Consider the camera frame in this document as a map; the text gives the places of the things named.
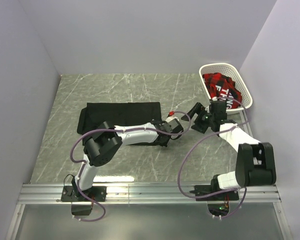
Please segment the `black long sleeve shirt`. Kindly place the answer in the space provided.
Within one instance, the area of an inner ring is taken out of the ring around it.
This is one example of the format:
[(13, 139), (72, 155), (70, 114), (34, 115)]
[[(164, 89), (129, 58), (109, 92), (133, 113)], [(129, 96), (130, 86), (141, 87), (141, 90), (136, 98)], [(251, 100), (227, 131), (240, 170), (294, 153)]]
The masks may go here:
[(128, 127), (161, 120), (161, 104), (159, 102), (88, 102), (80, 112), (77, 133), (83, 135), (98, 129), (103, 122)]

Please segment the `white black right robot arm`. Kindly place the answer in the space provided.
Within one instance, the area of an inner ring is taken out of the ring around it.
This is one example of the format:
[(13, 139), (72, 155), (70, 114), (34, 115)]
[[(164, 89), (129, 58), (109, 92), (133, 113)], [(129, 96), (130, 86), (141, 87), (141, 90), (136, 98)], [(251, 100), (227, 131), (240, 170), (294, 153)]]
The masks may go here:
[(235, 170), (215, 175), (207, 192), (194, 190), (191, 198), (216, 200), (223, 199), (228, 192), (241, 188), (271, 186), (277, 181), (273, 146), (269, 142), (260, 142), (240, 128), (240, 124), (228, 119), (227, 103), (224, 100), (210, 101), (208, 107), (201, 103), (182, 117), (189, 122), (196, 115), (191, 128), (205, 133), (212, 130), (213, 135), (226, 141), (237, 153)]

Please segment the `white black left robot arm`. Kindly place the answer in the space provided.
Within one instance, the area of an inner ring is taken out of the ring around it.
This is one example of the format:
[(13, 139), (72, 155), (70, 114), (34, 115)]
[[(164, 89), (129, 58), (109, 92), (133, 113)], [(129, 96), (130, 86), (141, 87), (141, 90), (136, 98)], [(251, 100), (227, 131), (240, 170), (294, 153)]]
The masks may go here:
[(83, 160), (71, 182), (74, 197), (79, 201), (90, 197), (98, 168), (109, 163), (120, 147), (138, 144), (166, 147), (173, 136), (178, 138), (183, 132), (177, 117), (134, 126), (113, 125), (105, 121), (96, 130), (83, 135)]

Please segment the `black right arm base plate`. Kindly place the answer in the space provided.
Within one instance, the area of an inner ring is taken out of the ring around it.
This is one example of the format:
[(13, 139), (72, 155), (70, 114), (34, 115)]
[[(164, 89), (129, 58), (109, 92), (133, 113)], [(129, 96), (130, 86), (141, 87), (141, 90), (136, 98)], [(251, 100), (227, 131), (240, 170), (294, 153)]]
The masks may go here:
[[(195, 185), (191, 191), (196, 197), (218, 192), (219, 189), (213, 190), (210, 185)], [(225, 217), (230, 213), (230, 201), (238, 201), (239, 194), (237, 190), (219, 193), (213, 196), (199, 198), (196, 201), (207, 201), (208, 213), (215, 217)]]

